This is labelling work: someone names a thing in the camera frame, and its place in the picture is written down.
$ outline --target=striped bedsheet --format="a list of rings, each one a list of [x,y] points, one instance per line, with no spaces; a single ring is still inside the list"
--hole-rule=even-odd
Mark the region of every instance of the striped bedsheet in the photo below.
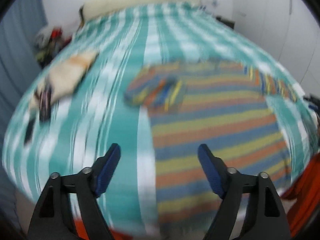
[[[2,163],[17,187],[36,202],[52,172],[77,173],[118,143],[122,158],[98,204],[108,225],[132,235],[159,233],[150,121],[144,107],[132,108],[124,102],[126,88],[143,65],[224,58],[253,65],[303,94],[269,54],[185,3],[136,6],[87,22],[51,66],[87,49],[100,51],[92,68],[77,92],[53,107],[50,122],[39,124],[36,119],[28,145],[23,144],[31,118],[28,101],[48,68],[22,97],[5,135]],[[291,176],[278,186],[281,190],[303,172],[316,151],[316,126],[300,98],[295,104],[276,97],[266,101],[290,153]],[[274,166],[273,172],[282,167]],[[71,200],[79,215],[74,195]],[[212,216],[190,217],[188,226],[177,225],[177,230],[207,228]]]

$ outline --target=red object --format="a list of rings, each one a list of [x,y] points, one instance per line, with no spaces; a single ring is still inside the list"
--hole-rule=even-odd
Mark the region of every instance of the red object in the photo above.
[[[83,224],[82,220],[81,219],[75,220],[75,225],[76,225],[76,230],[77,230],[78,236],[83,239],[89,240],[89,237],[87,235],[87,231],[85,231],[84,224]],[[109,229],[109,230],[112,233],[113,238],[115,240],[131,240],[132,239],[132,236],[127,236],[127,235],[118,233],[116,231],[113,231],[111,229]]]
[[[51,39],[57,38],[62,36],[62,29],[61,28],[54,28],[51,32]]]
[[[293,237],[308,222],[320,203],[320,154],[310,160],[302,175],[281,197],[287,200],[297,199],[287,214]]]

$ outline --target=orange fabric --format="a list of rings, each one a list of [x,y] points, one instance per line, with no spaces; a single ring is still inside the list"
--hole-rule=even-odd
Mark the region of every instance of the orange fabric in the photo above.
[[[76,225],[76,230],[78,233],[78,236],[85,239],[85,240],[89,240],[89,237],[87,235],[87,231],[84,228],[84,224],[82,222],[81,219],[75,220],[75,225]],[[121,233],[118,233],[116,231],[113,231],[111,229],[109,229],[110,232],[112,233],[112,236],[115,240],[131,240],[132,236],[127,236]]]
[[[320,154],[311,159],[303,174],[281,197],[288,200],[297,199],[287,214],[293,237],[320,203]]]

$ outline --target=screw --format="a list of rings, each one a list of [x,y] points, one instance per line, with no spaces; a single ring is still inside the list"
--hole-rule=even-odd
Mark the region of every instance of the screw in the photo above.
[[[92,171],[91,167],[85,167],[85,168],[82,169],[82,172],[84,174],[90,173],[91,171]]]
[[[228,171],[229,173],[231,173],[231,174],[237,173],[237,170],[236,170],[235,168],[233,168],[233,167],[227,168],[227,171]]]
[[[56,179],[56,178],[59,177],[59,176],[60,176],[59,173],[54,172],[54,173],[51,173],[50,178],[51,178],[51,179]]]
[[[266,172],[261,172],[260,176],[263,177],[264,179],[269,177],[268,173],[266,173]]]

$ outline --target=blue curtain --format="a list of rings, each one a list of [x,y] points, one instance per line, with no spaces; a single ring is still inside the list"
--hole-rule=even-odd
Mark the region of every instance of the blue curtain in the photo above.
[[[41,0],[15,0],[0,22],[0,157],[11,115],[41,71],[34,57],[33,41],[45,25]],[[0,208],[18,228],[14,192],[0,165]]]

